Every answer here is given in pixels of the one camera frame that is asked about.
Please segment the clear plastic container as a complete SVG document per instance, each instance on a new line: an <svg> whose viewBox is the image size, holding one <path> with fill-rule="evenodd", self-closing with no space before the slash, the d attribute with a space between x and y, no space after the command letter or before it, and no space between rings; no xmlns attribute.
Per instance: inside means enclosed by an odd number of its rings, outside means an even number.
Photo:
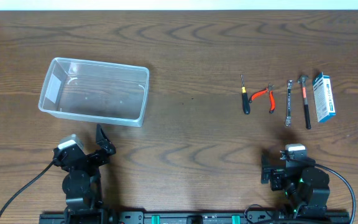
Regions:
<svg viewBox="0 0 358 224"><path fill-rule="evenodd" d="M40 93L40 111L56 118L141 127L149 94L146 67L57 57Z"/></svg>

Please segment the white blue cardboard box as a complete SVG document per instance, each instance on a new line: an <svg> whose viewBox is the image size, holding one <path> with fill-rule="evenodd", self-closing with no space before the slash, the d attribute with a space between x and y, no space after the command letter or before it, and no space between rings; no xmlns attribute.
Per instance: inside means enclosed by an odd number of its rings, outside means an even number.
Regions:
<svg viewBox="0 0 358 224"><path fill-rule="evenodd" d="M313 79L313 95L319 123L325 123L336 115L330 76L320 72Z"/></svg>

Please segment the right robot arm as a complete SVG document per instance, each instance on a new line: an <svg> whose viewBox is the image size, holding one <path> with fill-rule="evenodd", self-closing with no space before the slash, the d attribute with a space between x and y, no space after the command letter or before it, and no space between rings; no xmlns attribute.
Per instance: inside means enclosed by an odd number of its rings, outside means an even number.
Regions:
<svg viewBox="0 0 358 224"><path fill-rule="evenodd" d="M261 183L269 183L273 191L284 191L289 201L289 217L324 218L330 194L329 175L316 168L315 160L304 154L284 158L284 165L277 165L266 155L261 157Z"/></svg>

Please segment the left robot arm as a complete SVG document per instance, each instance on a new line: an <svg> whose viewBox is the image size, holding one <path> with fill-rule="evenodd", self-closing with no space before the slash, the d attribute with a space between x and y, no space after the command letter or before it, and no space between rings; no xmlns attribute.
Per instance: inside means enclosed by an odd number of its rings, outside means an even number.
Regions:
<svg viewBox="0 0 358 224"><path fill-rule="evenodd" d="M53 164L68 172L62 189L70 210L90 210L103 205L99 168L109 163L109 157L116 153L116 147L100 124L96 126L96 144L98 150L85 154L84 144L77 135L72 134L62 139L53 150Z"/></svg>

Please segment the black yellow screwdriver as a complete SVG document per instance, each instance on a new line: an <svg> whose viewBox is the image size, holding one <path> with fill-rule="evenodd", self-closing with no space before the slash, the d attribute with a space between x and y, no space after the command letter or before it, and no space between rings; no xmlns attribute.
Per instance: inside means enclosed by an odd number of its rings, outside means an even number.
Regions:
<svg viewBox="0 0 358 224"><path fill-rule="evenodd" d="M242 109L244 114L250 114L250 104L249 104L248 94L245 88L243 75L241 75L241 83L242 83Z"/></svg>

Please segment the small black orange hammer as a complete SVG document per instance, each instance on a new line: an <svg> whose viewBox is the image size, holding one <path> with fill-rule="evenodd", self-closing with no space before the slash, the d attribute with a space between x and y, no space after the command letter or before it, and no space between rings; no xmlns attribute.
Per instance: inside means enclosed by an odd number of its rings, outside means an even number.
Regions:
<svg viewBox="0 0 358 224"><path fill-rule="evenodd" d="M301 85L302 97L303 97L303 110L305 115L305 126L306 129L311 129L311 121L310 121L310 111L308 105L308 99L306 94L306 81L308 79L307 75L300 75L298 79L298 83Z"/></svg>

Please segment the orange handled pliers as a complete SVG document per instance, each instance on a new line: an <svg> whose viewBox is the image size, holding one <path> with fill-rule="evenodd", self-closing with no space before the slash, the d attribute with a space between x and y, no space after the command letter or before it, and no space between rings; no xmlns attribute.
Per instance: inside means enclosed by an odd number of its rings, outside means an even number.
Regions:
<svg viewBox="0 0 358 224"><path fill-rule="evenodd" d="M269 100L270 100L270 109L269 109L269 113L272 114L275 111L275 99L273 96L273 89L274 86L269 83L268 86L266 88L264 88L263 90L260 90L256 93L254 93L248 100L249 103L252 103L256 98L264 95L264 94L268 94L269 96Z"/></svg>

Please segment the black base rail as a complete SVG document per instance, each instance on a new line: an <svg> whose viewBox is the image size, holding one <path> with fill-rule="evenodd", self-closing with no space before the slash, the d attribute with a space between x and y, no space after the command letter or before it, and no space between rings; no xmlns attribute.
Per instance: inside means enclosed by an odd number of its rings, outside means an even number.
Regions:
<svg viewBox="0 0 358 224"><path fill-rule="evenodd" d="M246 224L246 223L294 223L284 213L268 210L249 210L245 213L143 213L121 212L107 216L65 215L45 213L39 216L39 224Z"/></svg>

